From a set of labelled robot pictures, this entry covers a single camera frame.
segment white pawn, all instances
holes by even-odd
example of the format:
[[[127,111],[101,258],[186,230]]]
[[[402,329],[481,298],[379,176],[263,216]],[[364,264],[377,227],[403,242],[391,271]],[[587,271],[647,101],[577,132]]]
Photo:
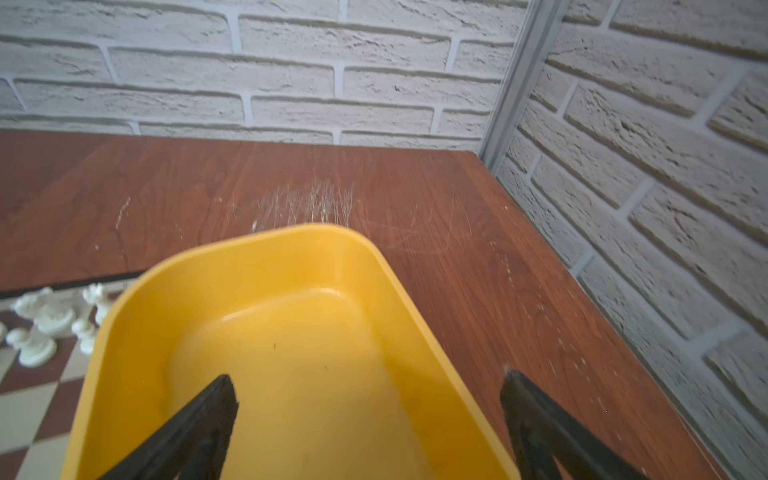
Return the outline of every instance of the white pawn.
[[[28,369],[46,363],[56,353],[56,342],[42,333],[31,334],[25,329],[13,329],[5,339],[14,349],[21,350],[18,362]]]
[[[53,290],[49,286],[20,296],[11,309],[21,318],[35,322],[38,330],[51,336],[69,333],[75,318],[72,307],[53,299]]]
[[[104,291],[104,285],[101,283],[92,283],[83,289],[83,298],[89,305],[96,306],[96,324],[101,326],[104,319],[109,313],[109,309],[112,308],[114,302],[109,300],[107,293]]]
[[[80,340],[80,351],[85,355],[91,355],[94,352],[94,343],[96,343],[96,334],[98,329],[93,323],[85,319],[77,319],[72,323],[72,333],[78,336]]]

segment white brick wall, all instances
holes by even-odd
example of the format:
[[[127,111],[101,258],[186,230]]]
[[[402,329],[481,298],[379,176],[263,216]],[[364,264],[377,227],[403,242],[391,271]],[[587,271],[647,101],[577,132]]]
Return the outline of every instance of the white brick wall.
[[[766,21],[764,0],[572,0],[498,172],[750,480],[768,478]]]
[[[2,0],[0,127],[476,150],[526,5]]]

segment brick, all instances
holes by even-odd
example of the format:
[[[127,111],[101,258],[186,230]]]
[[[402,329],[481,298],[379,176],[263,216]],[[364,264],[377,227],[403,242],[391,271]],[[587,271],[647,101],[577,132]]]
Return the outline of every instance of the brick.
[[[187,7],[3,0],[0,31],[12,35],[230,51],[227,20]]]
[[[454,137],[482,137],[490,117],[487,113],[444,110],[440,114],[437,133]]]
[[[605,146],[528,102],[518,126],[534,143],[614,207],[622,205],[644,175]]]
[[[692,45],[768,58],[765,0],[625,0],[611,26]]]
[[[512,140],[509,142],[506,156],[512,163],[517,165],[520,170],[528,172],[531,165],[539,158],[541,152],[527,139],[518,129],[512,134]]]
[[[134,132],[124,121],[90,118],[43,117],[15,115],[0,117],[0,128],[19,130],[80,131],[92,134],[132,135]]]
[[[717,109],[709,125],[768,151],[768,71],[749,73]]]
[[[364,145],[370,147],[425,148],[429,150],[469,150],[476,152],[480,140],[466,138],[445,138],[401,134],[378,134],[365,131],[341,132],[341,145]]]
[[[511,57],[512,44],[462,41],[458,44],[452,71],[503,78]]]
[[[525,183],[523,176],[509,158],[505,158],[498,181],[512,195],[515,203],[547,240],[566,266],[573,266],[584,252],[578,233],[568,225],[556,210],[548,206],[544,197]]]
[[[579,275],[588,294],[637,357],[653,373],[679,410],[689,419],[740,478],[757,480],[768,475],[765,432],[755,431],[749,419],[735,410],[708,376],[656,326],[645,309],[599,258]],[[618,382],[631,382],[621,372]]]
[[[768,333],[768,250],[711,212],[657,185],[630,220]]]
[[[683,337],[692,339],[733,318],[692,277],[683,275],[626,222],[611,216],[546,156],[532,181]]]
[[[243,121],[240,97],[225,94],[120,88],[98,84],[16,82],[34,113],[140,119]]]
[[[15,76],[112,81],[93,45],[0,37],[0,71]]]
[[[565,12],[566,22],[599,25],[613,0],[573,0]]]
[[[110,51],[121,81],[176,88],[333,95],[333,67],[237,55]]]
[[[544,65],[531,96],[552,111],[557,111],[573,81],[557,68]]]
[[[331,144],[329,132],[250,128],[240,125],[195,125],[140,123],[142,135],[151,137],[193,137],[218,140],[271,141],[292,144]]]
[[[525,20],[520,2],[453,0],[349,0],[350,21],[396,28],[462,33],[469,37],[516,38]]]
[[[282,22],[240,17],[243,50],[307,61],[350,61],[442,70],[451,42],[323,22]]]
[[[601,88],[580,85],[565,117],[745,230],[768,239],[764,158],[725,147]]]
[[[439,103],[452,107],[491,109],[499,83],[450,74],[408,73],[347,68],[344,96],[377,101]]]
[[[312,18],[339,17],[338,0],[205,0],[212,5],[226,5],[242,8],[245,12],[258,15],[298,16]]]
[[[768,342],[755,333],[741,333],[707,352],[704,359],[768,427]]]
[[[562,25],[547,62],[643,102],[691,116],[732,68],[693,48],[668,48],[573,25]]]
[[[431,108],[401,108],[351,101],[253,97],[254,124],[327,127],[427,134]]]
[[[11,85],[0,78],[0,111],[22,111],[24,108],[14,95]]]

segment chessboard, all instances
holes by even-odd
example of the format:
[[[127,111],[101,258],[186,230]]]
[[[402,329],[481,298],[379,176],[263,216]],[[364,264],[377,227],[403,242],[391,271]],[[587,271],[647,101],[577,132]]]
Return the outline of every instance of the chessboard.
[[[114,300],[132,282],[103,284]],[[94,323],[96,307],[83,300],[82,290],[56,289],[51,297],[72,306],[78,318]],[[8,331],[36,328],[11,310],[15,300],[0,300],[0,323]],[[18,352],[0,339],[0,480],[56,480],[61,474],[90,356],[81,352],[71,333],[54,341],[54,356],[29,369],[18,362]]]

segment wooden table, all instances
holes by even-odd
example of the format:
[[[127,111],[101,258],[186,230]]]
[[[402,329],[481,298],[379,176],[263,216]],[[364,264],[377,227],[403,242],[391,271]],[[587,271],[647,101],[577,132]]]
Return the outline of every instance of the wooden table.
[[[325,195],[324,219],[384,253],[505,443],[507,365],[651,478],[725,478],[472,153],[0,131],[0,157],[0,291],[145,270],[310,221]]]

